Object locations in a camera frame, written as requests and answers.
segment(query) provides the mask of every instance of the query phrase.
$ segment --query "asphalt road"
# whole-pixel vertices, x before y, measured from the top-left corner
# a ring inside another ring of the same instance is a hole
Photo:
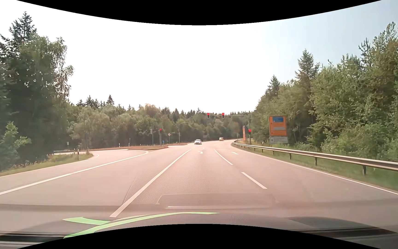
[[[142,215],[127,208],[156,204],[167,194],[269,193],[277,203],[273,210],[249,212],[339,218],[398,232],[398,193],[239,150],[231,142],[92,151],[88,160],[0,177],[0,231],[71,217]]]

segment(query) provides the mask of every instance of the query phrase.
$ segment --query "sky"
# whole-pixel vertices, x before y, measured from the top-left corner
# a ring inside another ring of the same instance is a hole
[[[111,20],[0,0],[0,34],[24,11],[41,36],[63,37],[74,67],[70,101],[106,101],[230,113],[253,111],[273,75],[295,77],[307,49],[315,62],[359,55],[358,46],[398,24],[398,0],[334,12],[235,25],[162,25]]]

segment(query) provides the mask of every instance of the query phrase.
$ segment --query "road sign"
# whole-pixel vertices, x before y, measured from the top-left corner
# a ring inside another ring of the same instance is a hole
[[[269,116],[270,136],[287,136],[286,116]]]
[[[288,144],[287,136],[271,136],[270,144]]]

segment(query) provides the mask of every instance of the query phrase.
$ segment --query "blue sign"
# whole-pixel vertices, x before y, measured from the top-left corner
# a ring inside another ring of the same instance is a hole
[[[273,122],[279,122],[282,123],[284,121],[284,118],[281,116],[274,116],[273,117]]]

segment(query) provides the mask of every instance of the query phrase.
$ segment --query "grass verge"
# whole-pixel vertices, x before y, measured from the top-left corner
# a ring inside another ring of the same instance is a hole
[[[131,147],[128,150],[160,150],[160,149],[165,149],[168,148],[167,146],[159,146],[159,145],[148,145],[148,146],[136,146],[136,147]]]
[[[89,153],[88,155],[80,154],[79,161],[89,159],[92,156],[93,156],[93,154],[91,154],[91,153]],[[52,155],[52,156],[49,156],[49,158],[46,161],[41,162],[41,163],[30,164],[25,167],[17,166],[17,167],[9,168],[4,171],[0,171],[0,176],[12,175],[12,174],[16,174],[16,173],[32,171],[32,170],[36,170],[36,169],[47,168],[47,167],[57,166],[57,165],[66,164],[66,163],[73,163],[73,162],[77,162],[77,161],[78,161],[77,155]]]
[[[318,158],[316,166],[314,158],[310,156],[291,155],[290,159],[288,153],[277,152],[277,151],[273,152],[266,150],[262,152],[262,150],[260,149],[254,151],[252,148],[248,149],[236,146],[234,144],[232,144],[232,146],[252,153],[260,154],[263,156],[276,158],[282,161],[295,163],[301,166],[318,169],[324,172],[344,176],[350,179],[398,191],[398,172],[395,171],[367,167],[367,175],[363,175],[362,165],[354,163],[345,163],[345,162],[338,162],[338,161]]]

